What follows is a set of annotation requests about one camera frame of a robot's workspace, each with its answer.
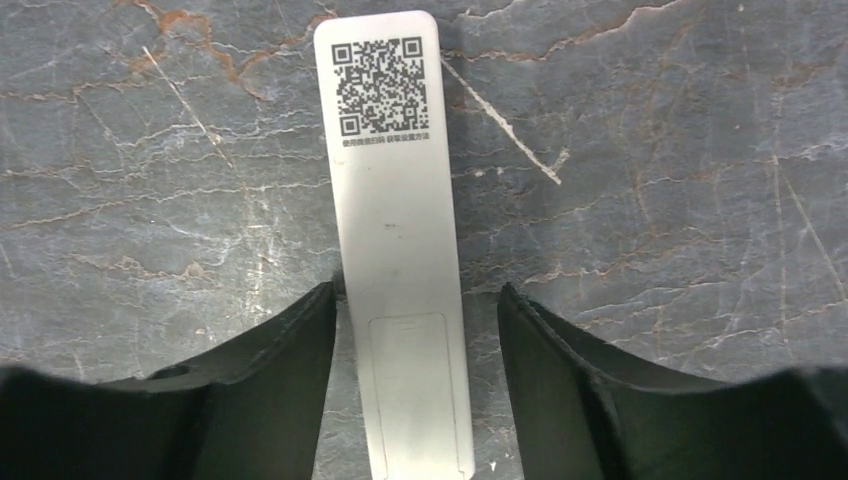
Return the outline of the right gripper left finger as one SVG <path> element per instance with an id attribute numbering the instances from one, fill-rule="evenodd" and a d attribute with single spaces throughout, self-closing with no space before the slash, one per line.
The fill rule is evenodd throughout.
<path id="1" fill-rule="evenodd" d="M 308 479 L 336 337 L 334 286 L 149 377 L 1 370 L 5 479 Z"/>

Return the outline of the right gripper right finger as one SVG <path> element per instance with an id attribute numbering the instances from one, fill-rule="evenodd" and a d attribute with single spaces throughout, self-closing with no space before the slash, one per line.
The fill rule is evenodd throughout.
<path id="1" fill-rule="evenodd" d="M 843 479 L 847 371 L 721 382 L 628 353 L 505 285 L 497 320 L 528 479 Z"/>

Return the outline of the white long remote control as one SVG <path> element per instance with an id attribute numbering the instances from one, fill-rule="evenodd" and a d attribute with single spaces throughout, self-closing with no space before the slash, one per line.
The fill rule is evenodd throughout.
<path id="1" fill-rule="evenodd" d="M 375 479 L 475 472 L 439 33 L 422 10 L 332 19 L 314 53 Z"/>

